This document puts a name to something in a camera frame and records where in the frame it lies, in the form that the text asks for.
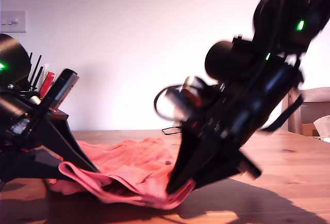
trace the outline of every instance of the green led light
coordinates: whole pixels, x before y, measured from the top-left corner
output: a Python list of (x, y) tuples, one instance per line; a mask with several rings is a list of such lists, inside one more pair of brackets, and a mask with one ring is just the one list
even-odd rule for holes
[(304, 24), (305, 24), (305, 21), (302, 20), (299, 22), (298, 26), (297, 26), (297, 30), (298, 31), (301, 31), (303, 28), (304, 28)]

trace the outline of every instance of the table surface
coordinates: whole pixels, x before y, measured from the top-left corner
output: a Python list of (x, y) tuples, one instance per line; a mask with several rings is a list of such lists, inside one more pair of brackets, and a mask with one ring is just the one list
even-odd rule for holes
[[(161, 131), (73, 132), (78, 140), (115, 144), (160, 137), (177, 154), (180, 134)], [(328, 223), (330, 221), (330, 143), (285, 131), (256, 133), (242, 151), (262, 170), (193, 191), (173, 210), (125, 203), (103, 204), (90, 193), (63, 196), (41, 180), (16, 179), (1, 193), (3, 223)]]

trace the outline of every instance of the wall switch plate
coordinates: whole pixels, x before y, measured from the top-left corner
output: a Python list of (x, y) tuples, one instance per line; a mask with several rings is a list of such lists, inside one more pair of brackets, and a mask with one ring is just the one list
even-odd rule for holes
[(25, 11), (1, 11), (1, 33), (25, 33)]

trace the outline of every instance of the folded cloth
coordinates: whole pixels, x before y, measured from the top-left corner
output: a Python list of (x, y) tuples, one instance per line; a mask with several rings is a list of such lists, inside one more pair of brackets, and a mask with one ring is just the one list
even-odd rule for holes
[(50, 190), (64, 195), (89, 191), (104, 203), (125, 202), (169, 210), (182, 203), (195, 187), (195, 182), (189, 180), (175, 193), (166, 193), (175, 159), (161, 139), (126, 140), (115, 146), (83, 141), (78, 144), (100, 173), (63, 161), (60, 172), (75, 182), (46, 180)]

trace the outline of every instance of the wire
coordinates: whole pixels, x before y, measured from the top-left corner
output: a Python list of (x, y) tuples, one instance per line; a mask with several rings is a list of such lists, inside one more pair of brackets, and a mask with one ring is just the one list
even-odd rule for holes
[(174, 135), (174, 134), (182, 133), (182, 131), (173, 132), (173, 133), (166, 133), (166, 132), (165, 132), (165, 130), (170, 130), (170, 129), (178, 129), (178, 130), (181, 130), (181, 126), (167, 127), (166, 129), (162, 129), (161, 131), (162, 131), (165, 135)]
[[(168, 120), (168, 121), (175, 121), (175, 122), (183, 122), (183, 120), (181, 119), (176, 119), (176, 118), (172, 118), (172, 117), (168, 117), (168, 116), (165, 116), (163, 114), (161, 114), (159, 111), (158, 111), (158, 108), (157, 108), (157, 102), (158, 102), (158, 99), (159, 97), (163, 94), (163, 92), (165, 92), (166, 90), (169, 90), (169, 89), (176, 89), (178, 87), (182, 87), (184, 85), (174, 85), (174, 86), (169, 86), (169, 87), (166, 87), (164, 89), (162, 89), (155, 97), (154, 99), (154, 109), (155, 109), (155, 112), (157, 113), (157, 115), (159, 115), (161, 118), (165, 119), (165, 120)], [(195, 86), (189, 86), (191, 88), (194, 88), (196, 90), (199, 90), (198, 87), (195, 87)]]

